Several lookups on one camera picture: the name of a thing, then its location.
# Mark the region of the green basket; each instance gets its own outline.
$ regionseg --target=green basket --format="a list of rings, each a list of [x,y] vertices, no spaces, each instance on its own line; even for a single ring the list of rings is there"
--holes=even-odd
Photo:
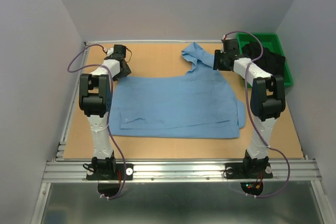
[[[263,47],[268,48],[271,52],[275,52],[276,54],[279,54],[282,56],[284,55],[278,35],[268,34],[268,33],[255,33],[253,35],[256,36],[261,41]],[[238,33],[237,40],[239,44],[239,51],[241,54],[242,54],[241,49],[243,46],[250,43],[250,41],[257,42],[251,35],[244,34],[244,33]],[[287,61],[285,61],[284,83],[285,83],[285,88],[293,85],[293,80],[289,72]]]

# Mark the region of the plastic crate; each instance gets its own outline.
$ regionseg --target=plastic crate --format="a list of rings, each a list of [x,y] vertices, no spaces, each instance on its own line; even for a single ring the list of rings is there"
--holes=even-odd
[[[275,52],[276,54],[279,54],[282,56],[284,55],[278,35],[269,34],[269,33],[255,33],[255,34],[253,33],[253,35],[256,36],[261,41],[263,47],[268,48],[271,52]],[[250,43],[250,41],[257,42],[251,35],[244,34],[244,33],[238,33],[237,40],[239,44],[239,51],[241,54],[242,54],[241,49],[243,46]],[[293,85],[293,80],[289,72],[287,61],[285,61],[284,83],[285,83],[285,88]]]

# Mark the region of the black wire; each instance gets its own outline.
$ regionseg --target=black wire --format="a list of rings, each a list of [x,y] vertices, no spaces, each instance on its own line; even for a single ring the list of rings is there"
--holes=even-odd
[[[93,168],[90,168],[88,164],[83,164],[83,168],[85,170],[88,170],[88,171],[92,172],[92,173],[94,173],[94,171],[95,171]]]
[[[126,47],[126,50],[131,53],[130,59],[128,61],[126,61],[128,63],[128,62],[131,61],[133,53],[132,53],[132,51],[128,47]]]

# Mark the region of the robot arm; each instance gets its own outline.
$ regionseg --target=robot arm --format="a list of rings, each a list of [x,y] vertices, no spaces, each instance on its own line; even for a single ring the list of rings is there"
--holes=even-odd
[[[126,46],[115,45],[107,52],[107,55],[102,65],[110,70],[113,81],[131,73],[125,61]],[[91,92],[94,89],[98,90],[98,93]],[[116,171],[116,159],[107,129],[111,102],[110,80],[105,68],[99,67],[89,74],[81,74],[79,79],[79,107],[84,111],[90,123],[94,144],[93,158],[88,167],[88,175],[98,173],[105,178],[109,178]]]
[[[245,78],[250,62],[251,59],[247,58],[247,55],[236,54],[230,50],[215,51],[215,70],[233,71]],[[254,115],[254,123],[268,146],[264,144],[254,129],[242,166],[236,168],[228,178],[230,175],[232,178],[251,178],[254,177],[252,174],[266,170],[269,166],[268,147],[271,133],[277,118],[286,107],[283,77],[273,76],[252,63],[248,69],[247,82],[252,86],[250,108]]]

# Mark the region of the black cloth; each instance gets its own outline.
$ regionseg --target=black cloth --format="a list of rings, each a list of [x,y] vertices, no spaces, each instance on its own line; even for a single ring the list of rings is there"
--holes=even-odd
[[[247,54],[249,58],[255,59],[260,55],[260,45],[258,42],[250,42],[242,47],[242,52]],[[254,63],[272,75],[279,74],[283,77],[285,74],[285,61],[285,56],[271,52],[268,48],[264,47],[264,54]]]

